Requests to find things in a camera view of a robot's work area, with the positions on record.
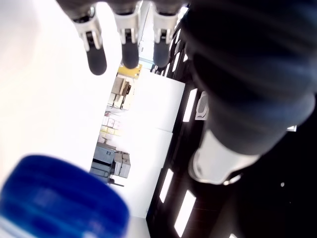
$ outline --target cardboard box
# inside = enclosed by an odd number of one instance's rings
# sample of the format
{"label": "cardboard box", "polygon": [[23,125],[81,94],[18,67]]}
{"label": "cardboard box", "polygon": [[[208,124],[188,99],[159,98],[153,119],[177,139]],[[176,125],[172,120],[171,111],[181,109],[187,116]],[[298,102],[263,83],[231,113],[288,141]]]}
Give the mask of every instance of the cardboard box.
{"label": "cardboard box", "polygon": [[102,125],[107,125],[108,124],[108,120],[109,120],[109,117],[104,116]]}

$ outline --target ceiling light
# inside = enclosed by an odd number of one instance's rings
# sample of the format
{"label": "ceiling light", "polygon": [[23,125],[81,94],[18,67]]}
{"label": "ceiling light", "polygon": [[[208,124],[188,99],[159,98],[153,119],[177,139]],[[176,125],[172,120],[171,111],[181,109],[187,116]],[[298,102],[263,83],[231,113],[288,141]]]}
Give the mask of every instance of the ceiling light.
{"label": "ceiling light", "polygon": [[166,70],[165,70],[165,74],[164,74],[165,77],[167,76],[168,70],[169,70],[169,64],[167,65]]}
{"label": "ceiling light", "polygon": [[179,35],[180,35],[180,30],[179,30],[178,33],[177,33],[175,42],[178,42]]}
{"label": "ceiling light", "polygon": [[187,106],[186,106],[183,122],[189,122],[189,120],[190,120],[190,116],[192,114],[193,107],[194,107],[196,94],[197,94],[197,88],[193,89],[189,93],[189,97],[188,97],[188,101],[187,101]]}
{"label": "ceiling light", "polygon": [[180,208],[178,217],[174,225],[175,230],[179,237],[182,237],[184,233],[190,214],[192,213],[195,201],[196,201],[196,197],[189,190],[187,190],[184,197],[183,204]]}
{"label": "ceiling light", "polygon": [[176,67],[178,65],[178,59],[179,59],[179,52],[177,53],[175,61],[174,61],[173,72],[176,70]]}
{"label": "ceiling light", "polygon": [[159,194],[159,198],[162,201],[162,203],[164,203],[164,201],[165,201],[165,198],[166,198],[166,195],[167,195],[167,192],[169,189],[170,182],[172,181],[173,175],[174,175],[173,171],[168,169],[164,183],[163,183],[162,190]]}

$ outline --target white panel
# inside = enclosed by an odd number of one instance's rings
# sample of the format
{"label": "white panel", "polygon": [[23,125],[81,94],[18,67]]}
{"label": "white panel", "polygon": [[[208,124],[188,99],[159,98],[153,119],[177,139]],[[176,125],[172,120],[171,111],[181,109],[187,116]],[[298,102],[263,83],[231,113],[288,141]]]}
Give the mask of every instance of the white panel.
{"label": "white panel", "polygon": [[195,201],[196,197],[189,190],[187,190],[174,226],[179,237],[182,237],[184,233],[190,214],[192,213]]}
{"label": "white panel", "polygon": [[127,126],[125,134],[112,141],[120,145],[118,150],[130,153],[129,177],[118,181],[124,187],[111,185],[111,188],[126,201],[132,216],[146,217],[171,138],[171,132]]}
{"label": "white panel", "polygon": [[134,125],[173,131],[185,84],[141,71],[129,114]]}
{"label": "white panel", "polygon": [[194,107],[196,94],[197,94],[197,88],[193,89],[189,93],[189,97],[188,97],[188,101],[187,101],[187,105],[186,105],[186,110],[185,110],[185,113],[184,113],[183,122],[189,122],[189,120],[190,120],[190,116],[192,114],[193,107]]}
{"label": "white panel", "polygon": [[6,2],[0,7],[0,186],[27,154],[52,155],[88,171],[121,61],[111,9],[97,5],[108,67],[95,76],[56,1]]}
{"label": "white panel", "polygon": [[172,182],[173,174],[174,173],[172,170],[170,170],[170,169],[167,170],[167,174],[166,174],[166,177],[165,177],[165,180],[163,183],[163,187],[162,187],[162,190],[160,191],[160,194],[159,194],[159,198],[162,201],[162,203],[165,202],[166,195],[167,195],[167,192],[168,192],[168,189],[170,186],[170,182]]}
{"label": "white panel", "polygon": [[128,232],[125,238],[150,238],[147,221],[144,218],[130,217]]}

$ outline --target black fingertip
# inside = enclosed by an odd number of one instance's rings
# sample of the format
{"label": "black fingertip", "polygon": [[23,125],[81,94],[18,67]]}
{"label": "black fingertip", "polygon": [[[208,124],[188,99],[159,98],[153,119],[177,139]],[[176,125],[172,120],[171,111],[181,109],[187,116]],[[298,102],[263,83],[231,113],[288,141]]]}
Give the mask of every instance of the black fingertip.
{"label": "black fingertip", "polygon": [[103,46],[99,50],[95,46],[90,46],[90,50],[87,52],[87,59],[89,69],[94,75],[102,75],[106,71],[107,61]]}
{"label": "black fingertip", "polygon": [[139,64],[138,44],[133,44],[131,40],[122,45],[122,62],[129,69],[136,68]]}
{"label": "black fingertip", "polygon": [[159,68],[167,66],[169,62],[169,45],[164,41],[154,44],[153,60]]}

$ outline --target blue cap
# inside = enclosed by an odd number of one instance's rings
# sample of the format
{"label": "blue cap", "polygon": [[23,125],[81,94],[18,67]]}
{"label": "blue cap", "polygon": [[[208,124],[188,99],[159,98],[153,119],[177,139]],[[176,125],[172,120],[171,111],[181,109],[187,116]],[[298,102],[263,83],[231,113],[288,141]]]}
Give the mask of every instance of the blue cap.
{"label": "blue cap", "polygon": [[0,193],[0,215],[44,238],[121,238],[129,211],[107,185],[64,161],[28,156]]}

